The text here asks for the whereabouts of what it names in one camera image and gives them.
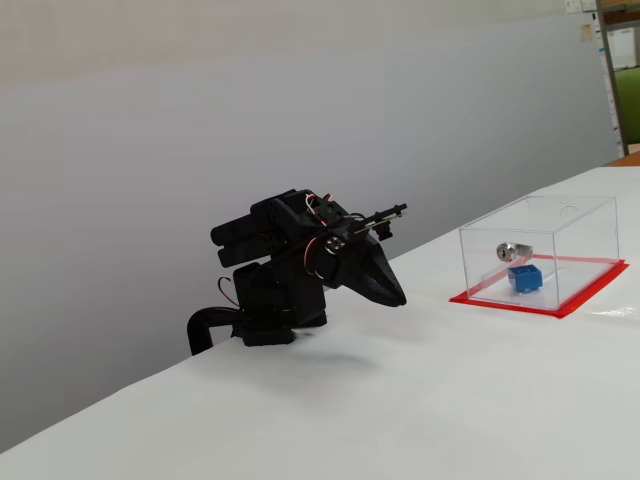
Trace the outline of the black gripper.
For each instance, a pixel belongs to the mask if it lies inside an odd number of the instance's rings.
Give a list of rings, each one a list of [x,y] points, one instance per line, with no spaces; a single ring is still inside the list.
[[[345,286],[383,306],[406,304],[405,293],[370,230],[340,227],[322,236],[318,274],[332,288]]]

